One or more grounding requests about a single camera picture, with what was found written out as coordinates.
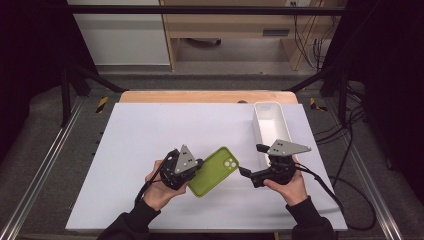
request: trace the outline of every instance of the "white table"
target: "white table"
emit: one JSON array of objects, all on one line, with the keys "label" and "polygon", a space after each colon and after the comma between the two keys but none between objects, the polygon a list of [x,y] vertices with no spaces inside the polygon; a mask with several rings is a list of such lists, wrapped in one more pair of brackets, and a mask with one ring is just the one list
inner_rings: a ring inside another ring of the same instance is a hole
[{"label": "white table", "polygon": [[[299,154],[299,161],[330,187],[302,105],[282,106],[292,141],[312,148]],[[182,144],[196,158],[227,146],[242,167],[260,170],[252,118],[252,104],[116,104],[66,229],[99,231],[130,211],[154,160]],[[346,230],[336,203],[312,176],[303,176],[321,215],[335,230]],[[187,189],[149,227],[152,232],[275,232],[294,225],[279,194],[253,188],[236,171],[203,198]]]}]

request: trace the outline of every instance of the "white container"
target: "white container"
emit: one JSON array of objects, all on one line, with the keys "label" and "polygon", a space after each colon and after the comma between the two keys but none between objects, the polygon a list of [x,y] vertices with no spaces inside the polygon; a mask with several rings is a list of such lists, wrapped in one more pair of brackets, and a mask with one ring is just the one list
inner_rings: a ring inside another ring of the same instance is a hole
[{"label": "white container", "polygon": [[[277,139],[291,142],[280,103],[257,102],[254,108],[253,129],[255,131],[256,144],[271,146]],[[268,155],[261,152],[258,153],[261,168],[268,168],[270,166]]]}]

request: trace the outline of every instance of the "wrist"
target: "wrist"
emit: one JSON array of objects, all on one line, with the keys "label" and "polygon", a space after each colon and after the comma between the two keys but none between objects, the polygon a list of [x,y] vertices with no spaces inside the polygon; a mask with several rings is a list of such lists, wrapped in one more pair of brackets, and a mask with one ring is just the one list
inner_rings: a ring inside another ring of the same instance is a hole
[{"label": "wrist", "polygon": [[295,206],[301,202],[304,202],[306,199],[308,199],[308,195],[306,194],[302,194],[300,196],[283,196],[284,200],[286,200],[287,205],[289,205],[290,207]]},{"label": "wrist", "polygon": [[155,211],[161,210],[169,202],[169,200],[167,199],[153,198],[150,197],[150,195],[148,194],[143,197],[143,200],[149,207],[153,208]]}]

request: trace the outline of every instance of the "hand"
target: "hand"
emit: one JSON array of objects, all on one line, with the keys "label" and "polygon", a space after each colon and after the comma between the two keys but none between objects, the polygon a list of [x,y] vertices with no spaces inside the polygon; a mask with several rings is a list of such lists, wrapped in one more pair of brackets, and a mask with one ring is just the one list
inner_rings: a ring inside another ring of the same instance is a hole
[{"label": "hand", "polygon": [[[156,160],[155,166],[153,167],[153,171],[149,173],[149,175],[146,176],[145,181],[149,181],[153,174],[156,172],[156,170],[159,168],[160,164],[162,163],[162,160]],[[184,194],[186,192],[186,187],[188,183],[185,183],[181,186],[178,190],[173,190],[169,187],[167,187],[162,181],[160,181],[160,174],[156,176],[154,179],[154,182],[152,185],[150,185],[149,188],[147,188],[146,192],[144,193],[144,202],[146,202],[147,205],[149,205],[151,208],[155,209],[156,211],[159,211],[163,207],[168,204],[168,202],[175,196]]]},{"label": "hand", "polygon": [[264,185],[280,193],[290,207],[299,204],[308,198],[305,182],[303,181],[300,170],[296,170],[292,180],[286,185],[280,185],[269,179],[264,180]]}]

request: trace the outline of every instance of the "green phone case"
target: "green phone case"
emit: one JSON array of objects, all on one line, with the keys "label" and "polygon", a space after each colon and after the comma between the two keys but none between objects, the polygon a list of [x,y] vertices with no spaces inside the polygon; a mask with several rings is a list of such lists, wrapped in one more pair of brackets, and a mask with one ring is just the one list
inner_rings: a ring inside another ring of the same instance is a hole
[{"label": "green phone case", "polygon": [[237,159],[226,147],[219,148],[205,159],[196,176],[189,182],[190,190],[203,197],[239,166]]}]

